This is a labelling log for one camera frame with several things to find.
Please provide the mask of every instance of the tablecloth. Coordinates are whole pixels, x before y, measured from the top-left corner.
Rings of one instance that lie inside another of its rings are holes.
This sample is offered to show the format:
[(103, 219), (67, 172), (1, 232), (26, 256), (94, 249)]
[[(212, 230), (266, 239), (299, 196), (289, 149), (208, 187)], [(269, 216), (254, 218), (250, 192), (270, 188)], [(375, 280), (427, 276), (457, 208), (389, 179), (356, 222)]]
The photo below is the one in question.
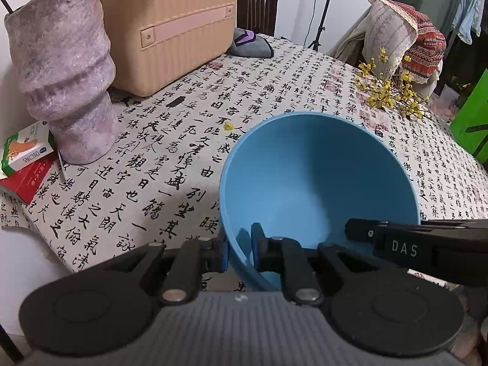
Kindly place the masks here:
[[(64, 163), (66, 181), (53, 165), (29, 206), (2, 199), (1, 223), (31, 221), (73, 271), (150, 241), (175, 248), (214, 237), (220, 172), (232, 147), (260, 121), (306, 110), (374, 133), (410, 177), (422, 219), (488, 217), (488, 175), (443, 121), (372, 110), (352, 82), (354, 68), (285, 39), (268, 40), (272, 59), (223, 55), (152, 97), (114, 103), (120, 133), (110, 152), (86, 166)], [(206, 285), (245, 289), (232, 274), (206, 276)]]

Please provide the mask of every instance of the light blue shirt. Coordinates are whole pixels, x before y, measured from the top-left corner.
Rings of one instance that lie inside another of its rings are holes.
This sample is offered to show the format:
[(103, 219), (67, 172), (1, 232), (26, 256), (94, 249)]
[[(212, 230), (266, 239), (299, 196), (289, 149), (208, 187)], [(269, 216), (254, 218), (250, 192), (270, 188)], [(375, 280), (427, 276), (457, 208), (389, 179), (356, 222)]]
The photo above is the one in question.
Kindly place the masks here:
[(471, 45), (471, 30), (479, 37), (485, 0), (461, 0), (452, 22), (452, 29), (458, 28), (458, 36)]

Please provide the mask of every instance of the pink vase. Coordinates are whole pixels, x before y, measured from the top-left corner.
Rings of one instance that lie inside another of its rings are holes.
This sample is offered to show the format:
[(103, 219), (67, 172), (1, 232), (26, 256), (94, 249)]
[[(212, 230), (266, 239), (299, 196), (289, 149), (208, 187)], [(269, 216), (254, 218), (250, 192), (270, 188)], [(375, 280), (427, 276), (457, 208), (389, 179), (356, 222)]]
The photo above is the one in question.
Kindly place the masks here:
[(115, 77), (100, 0), (32, 0), (5, 18), (31, 116), (48, 121), (63, 159), (87, 164), (115, 142)]

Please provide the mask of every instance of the wooden chair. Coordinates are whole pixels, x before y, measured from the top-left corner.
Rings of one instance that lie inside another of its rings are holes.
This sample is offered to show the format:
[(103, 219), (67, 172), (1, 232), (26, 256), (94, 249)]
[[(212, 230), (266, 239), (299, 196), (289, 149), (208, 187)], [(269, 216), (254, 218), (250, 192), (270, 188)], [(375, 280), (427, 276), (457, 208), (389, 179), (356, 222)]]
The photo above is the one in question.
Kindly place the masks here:
[(237, 27), (274, 35), (278, 0), (237, 0)]

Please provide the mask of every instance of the green box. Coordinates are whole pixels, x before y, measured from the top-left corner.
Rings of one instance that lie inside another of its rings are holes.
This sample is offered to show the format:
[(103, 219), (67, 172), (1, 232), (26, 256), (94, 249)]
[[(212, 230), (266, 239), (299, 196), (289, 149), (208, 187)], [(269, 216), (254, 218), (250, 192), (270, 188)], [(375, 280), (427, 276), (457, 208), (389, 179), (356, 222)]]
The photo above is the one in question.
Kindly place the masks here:
[(488, 70), (452, 121), (456, 142), (479, 162), (488, 160)]

